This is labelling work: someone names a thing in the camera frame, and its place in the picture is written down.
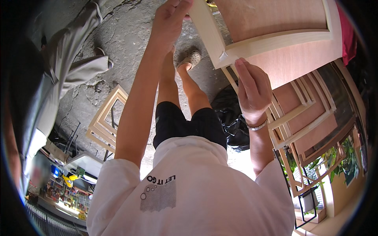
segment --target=hand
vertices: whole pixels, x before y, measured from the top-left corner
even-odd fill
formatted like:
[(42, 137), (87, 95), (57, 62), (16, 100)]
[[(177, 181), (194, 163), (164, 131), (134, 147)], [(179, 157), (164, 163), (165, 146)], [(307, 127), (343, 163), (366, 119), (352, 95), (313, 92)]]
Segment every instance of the hand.
[(244, 58), (235, 61), (239, 73), (239, 105), (247, 124), (257, 127), (266, 120), (265, 110), (272, 102), (272, 88), (268, 75)]
[(181, 34), (183, 19), (193, 0), (168, 0), (155, 13), (149, 43), (168, 52)]

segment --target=concrete floor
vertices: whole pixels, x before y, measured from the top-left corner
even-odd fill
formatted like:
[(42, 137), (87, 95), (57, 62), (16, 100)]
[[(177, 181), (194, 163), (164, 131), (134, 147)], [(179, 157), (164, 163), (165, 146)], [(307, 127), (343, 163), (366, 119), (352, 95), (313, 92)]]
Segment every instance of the concrete floor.
[[(40, 47), (42, 32), (45, 33), (47, 40), (49, 40), (56, 31), (62, 29), (80, 13), (86, 2), (83, 0), (47, 1), (40, 8), (40, 11), (36, 12), (35, 20), (31, 22), (28, 32), (30, 38)], [(122, 5), (114, 8), (110, 14), (104, 16), (103, 23), (89, 35), (82, 50), (77, 55), (75, 60), (91, 57), (93, 49), (100, 46), (115, 63), (113, 69), (99, 74), (87, 83), (70, 90), (60, 101), (56, 118), (58, 133), (67, 138), (80, 122), (81, 125), (77, 132), (77, 146), (81, 150), (89, 151), (100, 159), (104, 158), (105, 149), (85, 136), (88, 125), (109, 92), (116, 85), (120, 84), (127, 93), (130, 92), (135, 73), (149, 40), (155, 11), (163, 2), (162, 0), (126, 0)], [(226, 42), (231, 43), (221, 15), (216, 15), (215, 18), (220, 25)], [(220, 69), (214, 70), (201, 38), (191, 21), (183, 23), (182, 33), (175, 45), (175, 65), (194, 48), (200, 50), (202, 60), (189, 74), (207, 94), (210, 101), (214, 99), (220, 90), (229, 85), (222, 71)], [(176, 75), (176, 82), (182, 111), (189, 120), (191, 117), (187, 98), (178, 75)], [(117, 102), (114, 111), (117, 123), (122, 109), (123, 104)], [(148, 173), (152, 169), (152, 158), (155, 152), (152, 145), (154, 136), (155, 116), (152, 118), (148, 145), (142, 160), (141, 175), (144, 175), (143, 173), (146, 171)]]

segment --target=black garbage bag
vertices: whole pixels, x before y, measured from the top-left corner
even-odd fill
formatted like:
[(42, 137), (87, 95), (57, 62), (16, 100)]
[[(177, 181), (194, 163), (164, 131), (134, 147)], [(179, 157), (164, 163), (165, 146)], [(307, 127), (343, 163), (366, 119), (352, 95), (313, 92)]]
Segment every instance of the black garbage bag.
[(215, 97), (211, 107), (217, 113), (227, 136), (227, 144), (236, 151), (249, 149), (249, 132), (240, 110), (237, 94), (231, 85)]

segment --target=metal watch band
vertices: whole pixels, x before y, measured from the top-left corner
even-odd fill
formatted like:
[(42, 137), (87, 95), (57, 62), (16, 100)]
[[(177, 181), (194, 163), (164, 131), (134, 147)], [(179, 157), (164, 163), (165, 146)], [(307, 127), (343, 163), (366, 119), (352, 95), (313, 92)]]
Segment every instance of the metal watch band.
[(252, 131), (256, 131), (256, 130), (259, 130), (259, 129), (261, 129), (262, 127), (264, 127), (266, 124), (267, 124), (267, 122), (268, 122), (268, 118), (265, 120), (265, 122), (262, 124), (262, 125), (260, 125), (260, 126), (257, 126), (257, 127), (250, 127), (248, 124), (247, 124), (247, 127), (248, 127), (248, 129), (250, 129), (250, 130), (252, 130)]

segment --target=beige trousers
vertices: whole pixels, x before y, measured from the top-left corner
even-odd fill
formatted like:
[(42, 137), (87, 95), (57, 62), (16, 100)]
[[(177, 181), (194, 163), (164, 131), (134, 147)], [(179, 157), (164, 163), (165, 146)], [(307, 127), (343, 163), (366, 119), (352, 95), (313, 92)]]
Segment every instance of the beige trousers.
[(54, 83), (37, 125), (37, 129), (46, 137), (54, 126), (59, 101), (67, 91), (108, 69), (107, 56), (94, 56), (73, 63), (86, 37), (101, 22), (99, 8), (90, 2), (77, 19), (52, 36), (46, 49), (42, 51), (46, 70), (51, 74)]

